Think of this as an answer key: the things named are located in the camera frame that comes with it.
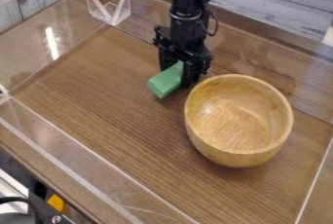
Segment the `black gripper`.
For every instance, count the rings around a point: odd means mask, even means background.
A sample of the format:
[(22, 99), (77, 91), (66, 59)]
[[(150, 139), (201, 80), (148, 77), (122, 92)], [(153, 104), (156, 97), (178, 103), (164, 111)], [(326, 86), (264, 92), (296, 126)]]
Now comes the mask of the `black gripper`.
[(183, 86), (188, 88), (197, 83), (201, 74), (207, 74), (213, 60), (211, 51), (204, 43), (181, 48), (170, 38), (170, 29), (166, 26), (154, 27), (156, 37), (154, 45), (160, 49), (160, 66), (165, 71), (178, 61), (184, 62)]

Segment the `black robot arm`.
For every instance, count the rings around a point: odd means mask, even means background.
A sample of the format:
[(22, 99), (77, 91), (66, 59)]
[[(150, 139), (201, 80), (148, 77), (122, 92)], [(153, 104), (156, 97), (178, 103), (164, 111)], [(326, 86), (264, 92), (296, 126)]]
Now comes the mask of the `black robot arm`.
[(209, 32), (212, 0), (172, 0), (169, 8), (170, 26), (157, 25), (154, 45), (160, 49), (161, 70), (168, 70), (183, 62), (181, 85), (189, 87), (207, 75), (212, 67), (213, 55), (207, 46), (207, 38), (215, 37), (219, 26)]

